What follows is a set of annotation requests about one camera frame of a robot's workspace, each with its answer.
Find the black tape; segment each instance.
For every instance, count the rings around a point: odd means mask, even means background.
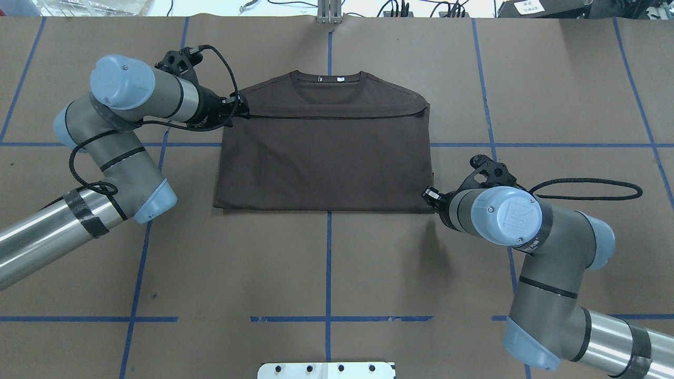
[[[171,113],[166,117],[162,117],[164,119],[170,119],[173,115],[178,113],[178,111],[180,111],[180,107],[183,106],[183,99],[185,98],[185,90],[183,89],[183,84],[180,83],[180,79],[178,79],[177,76],[174,76],[174,78],[176,79],[176,81],[178,81],[178,88],[180,88],[180,100],[178,101],[178,106],[175,107],[175,111],[173,111],[173,113]]]
[[[643,379],[648,374],[653,360],[650,335],[648,335],[648,331],[643,326],[625,322],[630,327],[630,333],[632,334],[632,355],[625,371],[616,376],[609,376],[623,379]]]
[[[109,232],[100,218],[91,213],[89,205],[84,202],[84,199],[76,189],[63,195],[63,199],[68,208],[70,208],[70,211],[73,212],[73,215],[93,238],[99,238]]]
[[[536,234],[536,236],[534,236],[530,241],[527,241],[520,247],[514,248],[515,250],[519,250],[529,255],[533,255],[536,250],[543,246],[548,237],[550,237],[550,231],[552,230],[552,222],[554,219],[552,205],[542,202],[539,199],[537,200],[539,201],[541,212],[543,213],[541,228],[539,229],[539,232]]]
[[[578,354],[575,358],[571,359],[572,362],[580,361],[585,355],[585,352],[588,351],[588,346],[590,345],[590,335],[592,334],[592,318],[590,317],[590,311],[580,307],[585,313],[585,337],[583,337],[583,344],[580,346]]]
[[[101,172],[103,172],[103,171],[109,169],[110,167],[112,167],[114,164],[119,163],[119,162],[125,160],[126,158],[129,158],[130,156],[138,154],[139,152],[143,152],[143,151],[145,151],[145,148],[143,146],[141,146],[139,148],[135,148],[133,150],[129,150],[129,151],[125,152],[124,154],[116,156],[115,158],[106,162],[104,165],[102,165],[100,167],[100,170],[101,170]]]
[[[574,293],[574,292],[571,292],[571,291],[566,291],[565,289],[553,287],[551,285],[547,285],[545,283],[541,283],[541,282],[535,281],[533,279],[526,278],[524,276],[520,276],[520,282],[522,282],[524,284],[531,285],[533,287],[544,289],[548,292],[552,292],[552,293],[555,293],[557,295],[561,295],[561,296],[564,296],[564,297],[570,297],[571,299],[577,299],[578,298],[577,293]]]

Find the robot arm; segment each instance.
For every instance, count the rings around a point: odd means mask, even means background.
[[[170,51],[155,68],[121,55],[98,61],[91,93],[65,107],[54,130],[64,145],[84,147],[105,181],[84,182],[0,231],[0,290],[129,217],[144,224],[176,204],[171,186],[133,132],[144,124],[142,118],[161,117],[184,122],[188,130],[208,131],[231,126],[233,115],[249,117],[239,92],[225,99],[198,84],[193,65],[205,48]]]
[[[526,255],[507,317],[503,345],[542,370],[580,361],[614,378],[674,378],[674,339],[577,304],[585,270],[613,255],[610,226],[514,187],[503,163],[471,160],[475,172],[457,191],[429,187],[424,199],[454,230],[510,246]],[[474,176],[487,177],[484,183]]]

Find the shirt neckline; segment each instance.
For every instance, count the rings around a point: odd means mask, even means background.
[[[360,71],[359,73],[353,75],[339,75],[339,76],[305,74],[297,70],[290,73],[290,81],[293,83],[293,90],[295,90],[297,96],[299,96],[302,100],[306,101],[311,105],[344,105],[353,103],[354,100],[358,98],[358,95],[360,95],[360,93],[363,91],[366,77],[367,73],[365,73],[364,71]],[[350,95],[348,95],[346,98],[342,100],[333,101],[330,103],[319,103],[306,95],[305,90],[302,87],[300,87],[299,83],[300,81],[311,83],[327,83],[327,84],[357,82],[358,85],[353,90],[353,92],[351,92]]]

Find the sticker label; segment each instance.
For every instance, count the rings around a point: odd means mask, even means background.
[[[515,3],[515,8],[520,14],[533,14],[538,12],[544,12],[545,8],[541,5],[539,0],[526,0]]]

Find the silver metal tube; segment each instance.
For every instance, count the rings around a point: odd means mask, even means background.
[[[590,311],[592,330],[580,362],[609,375],[622,374],[632,358],[632,332],[627,322]],[[674,379],[674,337],[644,329],[650,338],[651,362],[647,379]]]
[[[674,378],[674,338],[648,329],[653,362],[645,378]]]
[[[122,222],[106,196],[88,189],[80,196],[108,230]],[[0,290],[91,239],[64,200],[0,231]]]
[[[632,356],[632,334],[623,320],[590,311],[592,331],[588,349],[580,362],[609,375],[625,370]]]

